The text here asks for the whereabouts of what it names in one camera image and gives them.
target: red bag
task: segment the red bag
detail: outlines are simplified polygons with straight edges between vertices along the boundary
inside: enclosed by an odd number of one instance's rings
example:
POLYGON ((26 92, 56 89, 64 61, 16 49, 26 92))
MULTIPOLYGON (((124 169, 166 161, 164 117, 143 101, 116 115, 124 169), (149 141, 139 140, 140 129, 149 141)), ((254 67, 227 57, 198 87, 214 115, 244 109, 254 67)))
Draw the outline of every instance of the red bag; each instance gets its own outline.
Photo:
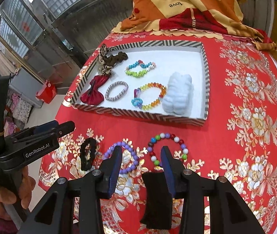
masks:
POLYGON ((53 98, 56 95, 56 87, 54 84, 51 84, 50 81, 46 80, 42 89, 37 92, 36 98, 42 100, 44 103, 51 103, 53 98))

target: gray braided bracelet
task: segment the gray braided bracelet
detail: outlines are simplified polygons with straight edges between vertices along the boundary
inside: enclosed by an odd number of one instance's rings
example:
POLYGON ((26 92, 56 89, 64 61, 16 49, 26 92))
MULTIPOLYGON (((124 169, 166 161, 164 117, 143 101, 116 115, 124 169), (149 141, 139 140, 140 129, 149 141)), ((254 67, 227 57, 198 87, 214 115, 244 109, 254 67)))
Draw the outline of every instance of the gray braided bracelet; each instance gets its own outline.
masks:
POLYGON ((108 100, 108 101, 116 101, 118 100, 119 98, 121 98, 129 89, 129 86, 126 82, 123 82, 123 81, 117 81, 113 84, 111 84, 107 91, 106 91, 106 94, 105 94, 105 99, 108 100), (125 88, 115 97, 109 97, 109 93, 111 92, 111 90, 116 87, 117 85, 124 85, 125 88))

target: human hand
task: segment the human hand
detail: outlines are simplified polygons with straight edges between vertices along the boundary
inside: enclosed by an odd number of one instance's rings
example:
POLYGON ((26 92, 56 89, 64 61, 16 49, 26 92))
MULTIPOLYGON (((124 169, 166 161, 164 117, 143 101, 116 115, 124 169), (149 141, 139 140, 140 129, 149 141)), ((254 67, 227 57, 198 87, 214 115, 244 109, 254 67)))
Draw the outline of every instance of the human hand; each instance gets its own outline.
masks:
MULTIPOLYGON (((27 209, 31 201, 32 191, 35 188, 36 181, 32 177, 28 176, 28 166, 23 168, 22 173, 23 179, 18 190, 18 196, 21 199, 22 207, 27 209)), ((15 202, 15 194, 4 187, 0 187, 0 218, 7 221, 11 220, 11 217, 5 211, 2 204, 14 204, 15 202)))

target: red tablecloth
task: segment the red tablecloth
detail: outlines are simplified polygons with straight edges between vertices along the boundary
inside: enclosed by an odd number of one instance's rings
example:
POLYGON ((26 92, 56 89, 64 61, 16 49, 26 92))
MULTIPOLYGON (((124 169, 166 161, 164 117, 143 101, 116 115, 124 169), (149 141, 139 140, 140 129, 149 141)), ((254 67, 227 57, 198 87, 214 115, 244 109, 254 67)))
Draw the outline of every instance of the red tablecloth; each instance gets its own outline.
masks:
MULTIPOLYGON (((87 137, 99 142, 95 167, 101 163, 102 152, 117 141, 126 141, 141 155, 136 173, 119 176, 116 193, 102 201, 106 233, 168 233, 148 230, 139 223, 145 210, 146 189, 142 172, 155 171, 149 154, 150 138, 174 133, 189 149, 184 163, 202 177, 215 179, 224 175, 249 205, 266 231, 273 233, 277 226, 277 68, 269 53, 258 51, 252 43, 237 40, 217 40, 206 37, 166 37, 144 34, 110 34, 105 43, 114 46, 145 40, 194 40, 204 45, 210 71, 210 103, 208 119, 203 127, 177 123, 154 123, 129 117, 83 112, 69 100, 78 82, 96 57, 96 50, 70 87, 56 120, 72 120, 74 133, 62 138, 60 148, 42 160, 39 185, 47 190, 58 177, 82 177, 80 145, 87 137)), ((180 157, 180 147, 172 140, 161 140, 155 147, 168 145, 180 157)), ((129 152, 123 153, 123 164, 130 162, 129 152)), ((205 200, 205 233, 209 233, 209 207, 205 200)), ((78 204, 75 215, 78 216, 78 204)), ((174 200, 172 229, 178 233, 182 201, 174 200)))

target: metal screw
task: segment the metal screw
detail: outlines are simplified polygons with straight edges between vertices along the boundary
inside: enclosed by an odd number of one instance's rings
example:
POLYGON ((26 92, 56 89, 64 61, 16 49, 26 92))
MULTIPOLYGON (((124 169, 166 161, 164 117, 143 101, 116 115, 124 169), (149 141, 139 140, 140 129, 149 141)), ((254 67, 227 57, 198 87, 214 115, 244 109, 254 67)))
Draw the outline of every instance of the metal screw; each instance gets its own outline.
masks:
POLYGON ((220 177, 218 178, 218 180, 219 180, 220 182, 222 182, 222 183, 225 183, 225 182, 227 181, 227 178, 224 177, 224 176, 220 176, 220 177))
POLYGON ((61 185, 61 184, 64 184, 66 182, 66 179, 65 178, 59 178, 57 180, 57 182, 61 185))
POLYGON ((102 173, 102 171, 99 170, 99 169, 95 169, 95 170, 92 171, 92 174, 93 174, 94 176, 98 176, 98 175, 100 175, 101 173, 102 173))
POLYGON ((185 170, 183 170, 183 173, 185 175, 190 175, 190 174, 192 174, 192 171, 190 169, 185 169, 185 170))

